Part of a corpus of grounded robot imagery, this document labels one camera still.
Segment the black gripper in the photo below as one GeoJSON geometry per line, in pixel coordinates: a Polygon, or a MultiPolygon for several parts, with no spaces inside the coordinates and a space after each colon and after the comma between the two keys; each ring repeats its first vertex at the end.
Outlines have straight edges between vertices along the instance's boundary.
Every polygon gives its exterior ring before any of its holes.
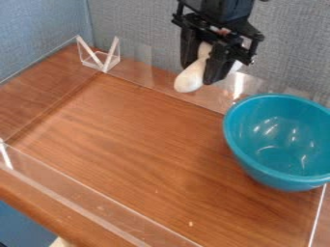
{"type": "Polygon", "coordinates": [[[248,22],[255,0],[176,0],[172,23],[180,27],[180,65],[197,59],[201,42],[212,45],[205,59],[203,84],[223,80],[235,60],[252,63],[264,35],[248,22]]]}

